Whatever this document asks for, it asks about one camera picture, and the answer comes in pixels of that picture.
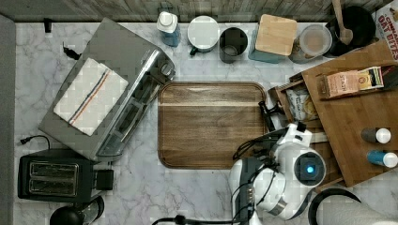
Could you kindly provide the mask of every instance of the kitchen counter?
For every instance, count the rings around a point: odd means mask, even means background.
[[[131,31],[160,46],[176,65],[175,82],[228,81],[257,82],[266,90],[288,82],[298,72],[328,61],[318,57],[305,65],[293,64],[287,58],[280,64],[249,60],[248,49],[243,60],[223,63],[218,49],[189,56],[186,23],[181,27],[181,43],[177,48],[165,46],[154,23],[121,23]],[[308,23],[298,25],[298,33]],[[15,143],[26,136],[40,134],[38,124],[52,104],[62,82],[75,61],[63,54],[62,42],[80,53],[91,39],[99,23],[54,23],[53,32],[45,35],[42,23],[17,24],[17,66],[15,98]],[[221,24],[243,29],[249,38],[255,23]],[[52,139],[53,147],[62,147]],[[19,158],[46,148],[46,142],[34,139],[26,145],[15,145],[17,174]],[[155,100],[135,130],[123,157],[114,163],[115,185],[105,199],[105,212],[96,224],[150,224],[163,217],[182,214],[198,219],[230,219],[229,171],[171,170],[158,159],[158,101]],[[49,224],[52,212],[61,203],[20,200],[14,193],[14,224]],[[364,203],[388,216],[398,216],[398,171],[350,188]],[[290,221],[273,216],[265,224],[308,224],[306,213]]]

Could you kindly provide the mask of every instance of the black mug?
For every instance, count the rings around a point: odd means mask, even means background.
[[[247,46],[248,37],[244,31],[236,27],[228,28],[220,36],[220,59],[231,64],[241,57]]]

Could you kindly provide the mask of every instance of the striped towel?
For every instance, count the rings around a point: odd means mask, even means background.
[[[128,84],[105,65],[87,58],[64,96],[55,105],[54,113],[91,136]]]

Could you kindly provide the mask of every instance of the black pot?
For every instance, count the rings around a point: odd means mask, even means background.
[[[354,49],[364,47],[372,42],[375,37],[375,21],[372,14],[363,7],[347,7],[343,9],[344,27],[352,30],[353,39],[349,45],[340,41],[340,28],[337,19],[328,22],[326,27],[330,30],[332,36],[331,47],[324,55],[340,56]]]

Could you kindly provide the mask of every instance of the wooden lid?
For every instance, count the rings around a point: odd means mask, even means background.
[[[290,55],[298,23],[294,20],[264,14],[258,27],[255,49],[267,53]]]

